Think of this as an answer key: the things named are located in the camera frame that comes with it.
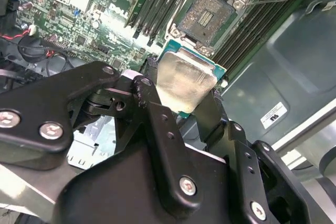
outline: chip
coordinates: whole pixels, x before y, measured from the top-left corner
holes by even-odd
[[[104,46],[102,44],[99,44],[97,46],[97,49],[101,52],[103,52],[104,54],[107,54],[109,52],[109,48],[107,46]]]
[[[83,36],[78,35],[78,36],[77,36],[77,39],[76,39],[76,43],[82,46],[82,45],[84,45],[85,40],[86,40],[86,39],[85,39]]]
[[[234,11],[223,0],[195,0],[177,28],[204,46],[210,46]]]
[[[120,66],[121,66],[121,62],[120,62],[119,60],[114,60],[112,66],[113,66],[114,68],[120,68]]]

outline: metal panel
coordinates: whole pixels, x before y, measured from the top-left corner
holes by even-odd
[[[223,93],[228,116],[247,138],[271,145],[336,97],[336,8],[292,14]],[[282,102],[270,127],[260,119]]]

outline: black cable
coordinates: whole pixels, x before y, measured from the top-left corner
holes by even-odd
[[[18,43],[13,42],[13,41],[11,41],[11,40],[9,40],[9,39],[3,38],[3,37],[1,37],[1,36],[0,36],[0,39],[4,40],[4,41],[6,41],[6,42],[9,42],[9,43],[11,43],[11,44],[14,44],[14,45],[16,45],[16,46],[19,47],[19,48],[52,50],[52,51],[54,51],[54,52],[59,52],[59,53],[61,53],[61,54],[63,54],[63,55],[66,55],[66,56],[68,56],[68,55],[67,55],[67,51],[75,51],[75,52],[79,52],[80,54],[83,54],[83,55],[87,56],[87,57],[88,57],[90,60],[92,60],[92,61],[95,61],[95,60],[96,60],[94,57],[92,57],[92,56],[89,55],[88,53],[83,52],[83,51],[81,51],[81,50],[79,50],[79,49],[76,49],[76,48],[65,48],[65,49],[62,49],[62,48],[54,48],[54,47],[30,47],[30,46],[22,46],[22,45],[19,45]]]
[[[308,169],[308,168],[313,167],[313,166],[314,166],[314,165],[308,165],[308,166],[303,167],[303,168],[294,168],[294,169],[292,169],[292,170],[304,170],[304,169]]]
[[[50,61],[51,61],[51,59],[54,58],[55,56],[61,57],[61,58],[63,58],[64,61],[65,61],[64,66],[62,67],[60,73],[62,73],[63,71],[65,71],[67,65],[68,65],[70,68],[75,68],[75,67],[71,64],[71,62],[70,62],[70,60],[69,60],[69,56],[68,56],[67,54],[65,54],[65,55],[63,55],[63,54],[57,54],[57,55],[54,55],[54,56],[49,57],[49,58],[47,59],[47,62],[46,62],[46,73],[47,73],[47,77],[50,77],[50,71],[49,71],[49,64],[50,64]]]

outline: capacitor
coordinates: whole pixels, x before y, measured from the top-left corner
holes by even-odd
[[[56,41],[58,38],[57,34],[52,34],[50,37],[49,37],[49,41]]]
[[[100,21],[99,20],[95,20],[92,22],[92,26],[94,29],[98,29],[100,26]]]
[[[33,7],[34,5],[32,2],[25,2],[19,6],[18,10],[29,10],[32,9]]]

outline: connector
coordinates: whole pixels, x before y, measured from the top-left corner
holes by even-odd
[[[19,8],[20,1],[19,0],[9,0],[7,9],[8,10],[17,10]]]
[[[36,31],[37,31],[37,26],[35,26],[35,25],[30,25],[28,29],[29,29],[29,36],[32,36],[32,35],[34,35],[34,34],[36,33]]]

